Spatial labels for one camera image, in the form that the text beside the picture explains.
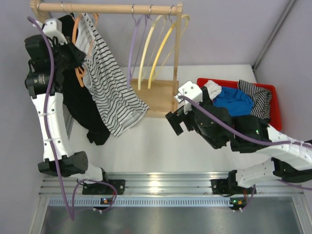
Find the black white striped tank top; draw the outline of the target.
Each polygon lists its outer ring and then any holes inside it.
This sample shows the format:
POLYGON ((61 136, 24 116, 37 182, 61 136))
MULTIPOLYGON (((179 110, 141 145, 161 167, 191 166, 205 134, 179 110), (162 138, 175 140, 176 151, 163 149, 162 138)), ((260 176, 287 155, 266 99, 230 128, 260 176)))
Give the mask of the black white striped tank top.
POLYGON ((136 125, 149 106, 127 86, 127 78, 87 13, 81 14, 78 22, 75 46, 86 54, 82 65, 84 86, 104 125, 118 137, 136 125))

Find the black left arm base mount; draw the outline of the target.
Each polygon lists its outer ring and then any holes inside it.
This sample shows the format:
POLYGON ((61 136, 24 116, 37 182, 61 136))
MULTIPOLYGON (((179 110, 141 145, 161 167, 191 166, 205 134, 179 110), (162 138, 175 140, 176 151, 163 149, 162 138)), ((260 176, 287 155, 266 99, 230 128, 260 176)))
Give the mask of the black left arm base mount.
POLYGON ((124 194, 125 180, 124 179, 110 179, 108 182, 111 186, 100 183, 83 183, 83 195, 113 195, 115 194, 112 187, 117 191, 117 195, 124 194))

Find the orange plastic hanger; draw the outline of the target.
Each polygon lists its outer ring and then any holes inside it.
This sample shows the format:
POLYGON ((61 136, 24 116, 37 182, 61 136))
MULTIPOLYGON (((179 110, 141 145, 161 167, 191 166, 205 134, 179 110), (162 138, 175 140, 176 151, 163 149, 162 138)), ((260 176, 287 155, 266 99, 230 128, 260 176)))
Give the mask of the orange plastic hanger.
MULTIPOLYGON (((98 19, 99 19, 99 14, 98 13, 92 13, 93 15, 93 25, 94 27, 97 26, 98 24, 98 19)), ((74 45, 76 45, 76 42, 77 42, 77 39, 78 39, 78 25, 79 25, 79 22, 80 20, 83 18, 83 14, 82 13, 79 13, 78 16, 75 18, 74 16, 71 16, 73 21, 74 21, 74 26, 73 26, 73 30, 72 30, 72 43, 74 45)), ((86 55, 86 57, 88 59, 91 58, 91 52, 92 52, 92 49, 93 49, 93 44, 94 44, 94 40, 92 39, 92 41, 90 42, 90 45, 89 45, 89 49, 88 49, 88 53, 86 55)), ((86 74, 86 71, 87 71, 87 68, 88 67, 84 67, 83 65, 78 67, 78 68, 75 68, 73 70, 65 70, 63 72, 63 75, 64 75, 64 83, 65 81, 69 80, 68 78, 73 78, 74 75, 77 79, 77 82, 78 82, 78 85, 80 86, 81 89, 85 89, 87 90, 87 88, 84 86, 84 82, 83 82, 83 78, 84 78, 84 75, 86 74)))

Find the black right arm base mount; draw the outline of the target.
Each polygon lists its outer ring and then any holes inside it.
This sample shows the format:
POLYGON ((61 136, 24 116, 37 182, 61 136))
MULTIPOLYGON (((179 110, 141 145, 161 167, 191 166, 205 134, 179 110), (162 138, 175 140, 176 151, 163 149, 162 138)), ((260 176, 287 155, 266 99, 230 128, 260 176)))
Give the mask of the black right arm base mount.
POLYGON ((212 179, 211 187, 214 195, 224 197, 242 195, 246 190, 246 188, 239 187, 236 181, 230 181, 229 179, 212 179))

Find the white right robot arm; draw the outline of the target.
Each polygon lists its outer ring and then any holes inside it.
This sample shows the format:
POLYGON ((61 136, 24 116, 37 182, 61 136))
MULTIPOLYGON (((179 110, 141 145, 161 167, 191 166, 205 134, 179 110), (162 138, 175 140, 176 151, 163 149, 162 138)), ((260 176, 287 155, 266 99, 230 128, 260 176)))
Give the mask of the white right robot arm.
POLYGON ((258 165, 228 172, 226 179, 211 180, 214 195, 236 195, 253 191, 267 181, 302 183, 312 178, 312 143, 293 139, 267 121, 252 115, 230 114, 211 100, 205 87, 191 83, 180 89, 176 99, 184 104, 166 114, 176 135, 195 131, 214 149, 230 143, 233 152, 265 154, 269 159, 258 165))

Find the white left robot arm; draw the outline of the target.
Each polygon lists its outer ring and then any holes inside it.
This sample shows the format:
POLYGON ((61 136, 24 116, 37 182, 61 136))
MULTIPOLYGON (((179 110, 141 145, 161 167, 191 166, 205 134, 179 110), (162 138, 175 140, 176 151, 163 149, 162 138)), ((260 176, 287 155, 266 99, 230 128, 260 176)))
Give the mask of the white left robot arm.
POLYGON ((91 143, 102 145, 110 136, 90 93, 74 77, 74 68, 81 65, 85 54, 69 38, 61 44, 57 37, 44 39, 42 35, 25 39, 25 48, 30 56, 25 86, 36 108, 43 138, 39 171, 49 176, 94 180, 98 193, 108 192, 110 181, 105 170, 90 164, 84 151, 74 152, 71 147, 63 116, 66 106, 70 115, 87 129, 91 143))

